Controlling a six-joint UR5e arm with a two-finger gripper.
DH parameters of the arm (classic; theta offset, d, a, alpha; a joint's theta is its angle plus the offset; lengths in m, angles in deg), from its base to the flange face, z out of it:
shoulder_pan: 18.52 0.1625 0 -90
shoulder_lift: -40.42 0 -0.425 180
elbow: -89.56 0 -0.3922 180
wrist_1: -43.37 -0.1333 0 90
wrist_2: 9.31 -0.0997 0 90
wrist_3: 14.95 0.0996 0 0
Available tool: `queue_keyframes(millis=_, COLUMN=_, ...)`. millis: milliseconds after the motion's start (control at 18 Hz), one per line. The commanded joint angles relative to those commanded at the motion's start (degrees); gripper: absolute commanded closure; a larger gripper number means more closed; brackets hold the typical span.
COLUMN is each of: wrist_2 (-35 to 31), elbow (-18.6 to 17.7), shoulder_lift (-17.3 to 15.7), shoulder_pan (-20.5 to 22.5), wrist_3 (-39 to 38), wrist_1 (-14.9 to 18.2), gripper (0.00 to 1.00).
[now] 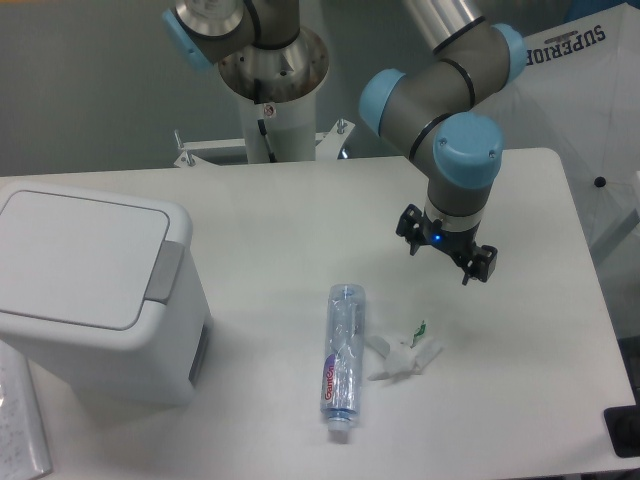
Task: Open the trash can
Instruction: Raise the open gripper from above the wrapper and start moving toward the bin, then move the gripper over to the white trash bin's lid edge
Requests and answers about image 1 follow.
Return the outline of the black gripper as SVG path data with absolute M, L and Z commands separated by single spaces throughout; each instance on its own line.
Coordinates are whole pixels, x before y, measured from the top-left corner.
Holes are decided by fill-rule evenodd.
M 462 261 L 462 284 L 470 280 L 486 283 L 496 267 L 498 249 L 490 245 L 477 246 L 475 237 L 479 221 L 471 224 L 467 218 L 441 217 L 409 204 L 399 217 L 396 235 L 409 245 L 414 256 L 422 246 L 433 247 Z

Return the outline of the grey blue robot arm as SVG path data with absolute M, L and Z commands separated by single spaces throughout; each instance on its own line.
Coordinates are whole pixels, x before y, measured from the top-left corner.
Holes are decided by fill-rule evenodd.
M 513 28 L 488 23 L 472 1 L 410 1 L 434 63 L 408 75 L 376 74 L 359 114 L 428 179 L 423 207 L 409 206 L 396 228 L 412 250 L 433 247 L 466 279 L 486 281 L 497 251 L 476 242 L 504 148 L 500 128 L 474 107 L 524 70 L 527 48 Z M 304 27 L 296 1 L 178 1 L 164 12 L 169 37 L 195 69 L 216 67 L 236 96 L 248 160 L 312 160 L 315 93 L 328 51 Z

